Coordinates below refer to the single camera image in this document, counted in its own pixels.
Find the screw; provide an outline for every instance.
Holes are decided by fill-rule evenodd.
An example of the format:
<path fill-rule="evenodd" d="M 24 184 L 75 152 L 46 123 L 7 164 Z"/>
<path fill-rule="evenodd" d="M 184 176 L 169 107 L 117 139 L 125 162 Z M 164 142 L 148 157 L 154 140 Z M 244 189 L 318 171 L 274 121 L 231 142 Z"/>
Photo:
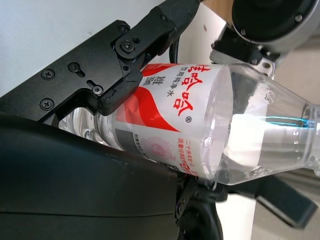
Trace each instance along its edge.
<path fill-rule="evenodd" d="M 182 206 L 180 205 L 178 208 L 178 213 L 181 214 L 182 213 Z"/>
<path fill-rule="evenodd" d="M 44 80 L 51 80 L 55 77 L 55 72 L 52 71 L 51 69 L 45 69 L 41 72 L 41 77 Z"/>
<path fill-rule="evenodd" d="M 50 98 L 42 99 L 40 102 L 40 108 L 45 111 L 49 111 L 53 109 L 54 106 L 55 106 L 54 101 L 52 101 Z"/>
<path fill-rule="evenodd" d="M 298 14 L 295 16 L 294 20 L 297 22 L 297 23 L 300 23 L 302 21 L 302 15 L 301 14 Z"/>
<path fill-rule="evenodd" d="M 135 48 L 133 42 L 129 40 L 125 40 L 121 43 L 121 48 L 126 52 L 126 53 L 131 53 Z"/>
<path fill-rule="evenodd" d="M 126 48 L 126 49 L 129 49 L 129 48 L 131 48 L 131 45 L 130 45 L 130 43 L 126 43 L 125 45 L 124 45 L 124 47 Z"/>
<path fill-rule="evenodd" d="M 168 21 L 168 18 L 167 18 L 165 15 L 162 14 L 162 15 L 161 15 L 161 20 L 164 21 L 164 22 L 166 22 L 166 21 Z"/>
<path fill-rule="evenodd" d="M 76 72 L 79 72 L 80 70 L 80 65 L 76 62 L 72 62 L 68 65 L 68 69 L 70 72 L 72 73 L 76 73 Z"/>
<path fill-rule="evenodd" d="M 104 90 L 102 89 L 101 86 L 97 85 L 92 88 L 92 91 L 95 95 L 100 95 L 103 93 Z"/>
<path fill-rule="evenodd" d="M 128 28 L 127 28 L 127 26 L 126 25 L 120 25 L 119 26 L 119 31 L 121 32 L 121 33 L 123 33 L 123 34 L 125 34 L 126 32 L 128 32 Z"/>

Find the clear plastic bottle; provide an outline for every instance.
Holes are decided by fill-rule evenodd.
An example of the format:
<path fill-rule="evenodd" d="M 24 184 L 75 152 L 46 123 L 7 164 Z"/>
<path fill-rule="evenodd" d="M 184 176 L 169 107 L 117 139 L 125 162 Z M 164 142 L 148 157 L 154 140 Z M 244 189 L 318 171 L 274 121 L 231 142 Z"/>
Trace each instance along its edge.
<path fill-rule="evenodd" d="M 320 108 L 247 65 L 153 66 L 113 114 L 72 114 L 60 128 L 223 184 L 320 169 Z"/>

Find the registered trademark symbol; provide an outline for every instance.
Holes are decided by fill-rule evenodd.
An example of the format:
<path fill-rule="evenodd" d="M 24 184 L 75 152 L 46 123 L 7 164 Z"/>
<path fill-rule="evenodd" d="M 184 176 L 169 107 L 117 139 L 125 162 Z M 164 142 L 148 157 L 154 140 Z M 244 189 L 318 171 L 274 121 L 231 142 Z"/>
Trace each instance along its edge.
<path fill-rule="evenodd" d="M 186 121 L 187 123 L 190 123 L 190 122 L 192 121 L 192 118 L 191 118 L 190 116 L 187 116 L 187 117 L 185 118 L 185 121 Z"/>

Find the wooden surface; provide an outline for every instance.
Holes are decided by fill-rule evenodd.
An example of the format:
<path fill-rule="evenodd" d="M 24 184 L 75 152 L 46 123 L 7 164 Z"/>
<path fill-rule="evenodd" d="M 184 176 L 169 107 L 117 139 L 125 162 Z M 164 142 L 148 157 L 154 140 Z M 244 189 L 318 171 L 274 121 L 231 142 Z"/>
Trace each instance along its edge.
<path fill-rule="evenodd" d="M 231 12 L 234 0 L 204 0 L 203 2 L 226 22 L 232 24 Z"/>

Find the bottle label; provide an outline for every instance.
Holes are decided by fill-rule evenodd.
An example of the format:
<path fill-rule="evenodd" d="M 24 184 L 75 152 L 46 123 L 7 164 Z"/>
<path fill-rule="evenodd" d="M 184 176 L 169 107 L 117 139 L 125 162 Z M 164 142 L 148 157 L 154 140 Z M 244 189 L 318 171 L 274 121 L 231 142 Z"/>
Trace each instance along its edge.
<path fill-rule="evenodd" d="M 205 113 L 222 65 L 150 64 L 137 91 L 112 115 L 123 150 L 208 177 L 201 161 Z"/>

